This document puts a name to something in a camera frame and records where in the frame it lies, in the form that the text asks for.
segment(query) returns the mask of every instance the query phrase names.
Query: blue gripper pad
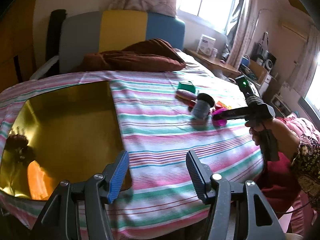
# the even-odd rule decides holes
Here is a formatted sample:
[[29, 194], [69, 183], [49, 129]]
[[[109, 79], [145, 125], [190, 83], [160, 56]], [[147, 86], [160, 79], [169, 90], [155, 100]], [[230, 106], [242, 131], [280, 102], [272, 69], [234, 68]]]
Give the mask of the blue gripper pad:
[[194, 151], [188, 151], [186, 165], [198, 198], [207, 204], [208, 193], [212, 189], [211, 181]]
[[121, 151], [115, 162], [106, 167], [106, 182], [108, 184], [108, 204], [111, 204], [119, 195], [122, 182], [129, 168], [129, 154], [127, 151]]

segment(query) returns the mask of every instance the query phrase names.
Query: wooden shelf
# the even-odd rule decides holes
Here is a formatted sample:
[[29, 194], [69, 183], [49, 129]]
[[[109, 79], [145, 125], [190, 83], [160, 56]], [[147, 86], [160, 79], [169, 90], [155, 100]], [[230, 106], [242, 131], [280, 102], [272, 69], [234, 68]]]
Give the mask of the wooden shelf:
[[229, 64], [223, 64], [217, 58], [211, 58], [209, 56], [201, 55], [191, 49], [184, 49], [184, 51], [186, 54], [189, 54], [193, 57], [196, 57], [200, 61], [204, 62], [206, 64], [205, 67], [208, 68], [209, 70], [220, 69], [220, 70], [222, 70], [222, 72], [229, 73], [229, 74], [232, 74], [235, 76], [241, 75], [241, 73], [239, 71], [237, 71], [233, 66], [231, 66]]

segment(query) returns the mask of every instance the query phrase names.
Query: hand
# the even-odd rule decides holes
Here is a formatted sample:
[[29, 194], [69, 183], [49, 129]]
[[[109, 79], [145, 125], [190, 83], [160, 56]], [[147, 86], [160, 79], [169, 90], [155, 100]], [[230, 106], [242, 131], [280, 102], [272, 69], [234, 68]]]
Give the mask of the hand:
[[[300, 138], [292, 132], [283, 122], [278, 119], [268, 119], [263, 121], [267, 130], [271, 130], [273, 135], [278, 141], [279, 152], [282, 152], [289, 160], [293, 157], [293, 154], [298, 151]], [[252, 140], [256, 145], [260, 144], [260, 137], [257, 132], [264, 130], [262, 124], [251, 127], [249, 132], [252, 134]]]

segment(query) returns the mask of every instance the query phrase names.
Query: pink sponge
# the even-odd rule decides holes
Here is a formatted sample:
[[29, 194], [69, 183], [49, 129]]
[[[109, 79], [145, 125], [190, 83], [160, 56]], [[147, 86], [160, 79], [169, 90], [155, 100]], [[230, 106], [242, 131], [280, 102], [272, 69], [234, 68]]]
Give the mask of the pink sponge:
[[[228, 110], [228, 108], [220, 108], [220, 109], [218, 109], [216, 111], [213, 111], [212, 112], [212, 116], [214, 116], [215, 114], [220, 114], [221, 112], [227, 111], [227, 110]], [[212, 120], [212, 123], [213, 123], [214, 126], [223, 127], [223, 126], [226, 126], [227, 120], [225, 120], [225, 119]]]

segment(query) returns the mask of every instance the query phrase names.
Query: blue headboard panel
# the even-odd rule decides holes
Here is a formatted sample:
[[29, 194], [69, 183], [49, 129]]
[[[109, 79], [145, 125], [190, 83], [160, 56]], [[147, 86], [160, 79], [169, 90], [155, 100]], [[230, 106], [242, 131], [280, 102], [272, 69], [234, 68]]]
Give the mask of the blue headboard panel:
[[177, 18], [148, 12], [146, 40], [160, 38], [173, 48], [183, 49], [185, 23]]

